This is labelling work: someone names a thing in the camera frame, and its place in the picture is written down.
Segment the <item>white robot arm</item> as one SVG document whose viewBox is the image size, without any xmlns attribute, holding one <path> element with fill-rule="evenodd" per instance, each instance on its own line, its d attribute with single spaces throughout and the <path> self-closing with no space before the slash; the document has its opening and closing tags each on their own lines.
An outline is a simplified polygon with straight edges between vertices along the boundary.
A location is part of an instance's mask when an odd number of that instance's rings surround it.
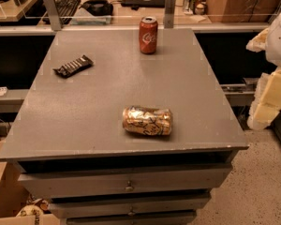
<svg viewBox="0 0 281 225">
<path fill-rule="evenodd" d="M 273 72 L 261 73 L 247 119 L 251 129 L 262 130 L 281 111 L 281 12 L 246 48 L 256 53 L 265 51 L 266 60 L 275 66 Z"/>
</svg>

